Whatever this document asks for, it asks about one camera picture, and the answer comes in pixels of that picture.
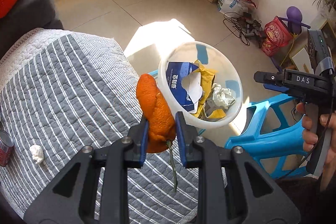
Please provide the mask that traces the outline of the person's right hand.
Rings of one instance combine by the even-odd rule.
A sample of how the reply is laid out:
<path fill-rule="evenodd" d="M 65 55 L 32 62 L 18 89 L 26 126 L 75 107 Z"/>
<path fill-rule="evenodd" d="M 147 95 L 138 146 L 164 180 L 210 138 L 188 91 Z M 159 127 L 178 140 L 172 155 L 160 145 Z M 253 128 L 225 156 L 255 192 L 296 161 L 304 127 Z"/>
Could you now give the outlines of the person's right hand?
<path fill-rule="evenodd" d="M 311 129 L 313 128 L 313 121 L 306 115 L 305 111 L 305 104 L 300 102 L 295 107 L 296 110 L 303 114 L 302 119 L 302 126 L 304 128 L 302 132 L 303 137 L 303 150 L 306 152 L 310 152 L 313 149 L 313 146 L 318 142 L 318 136 L 311 132 Z M 331 115 L 328 128 L 331 128 L 332 136 L 331 136 L 331 142 L 330 147 L 327 153 L 327 157 L 325 160 L 325 164 L 323 167 L 323 174 L 321 178 L 320 183 L 320 191 L 324 191 L 327 189 L 329 183 L 331 182 L 332 177 L 335 173 L 335 113 Z"/>

